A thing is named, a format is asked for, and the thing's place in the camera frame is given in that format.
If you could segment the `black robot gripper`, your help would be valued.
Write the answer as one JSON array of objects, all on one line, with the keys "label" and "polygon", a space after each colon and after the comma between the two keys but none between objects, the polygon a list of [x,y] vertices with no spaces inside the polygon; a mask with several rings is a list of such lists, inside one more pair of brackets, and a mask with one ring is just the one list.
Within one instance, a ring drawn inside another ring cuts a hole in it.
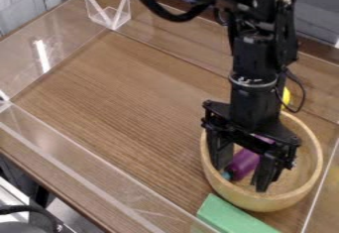
[{"label": "black robot gripper", "polygon": [[267,192],[282,171],[293,168],[301,146],[301,139],[281,120],[285,84],[285,77],[267,82],[231,81],[231,102],[203,102],[202,127],[213,165],[221,171],[230,164],[235,145],[259,153],[251,181],[257,192]]}]

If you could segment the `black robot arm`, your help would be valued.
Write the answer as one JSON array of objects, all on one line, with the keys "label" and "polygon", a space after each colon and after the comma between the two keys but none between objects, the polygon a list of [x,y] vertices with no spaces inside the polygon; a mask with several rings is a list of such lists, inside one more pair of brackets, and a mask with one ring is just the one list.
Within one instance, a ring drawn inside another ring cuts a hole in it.
[{"label": "black robot arm", "polygon": [[295,0],[229,1],[231,101],[203,103],[202,126],[217,170],[231,164],[237,145],[259,155],[253,185],[265,192],[282,172],[294,167],[301,146],[301,139],[281,119],[289,66],[298,60]]}]

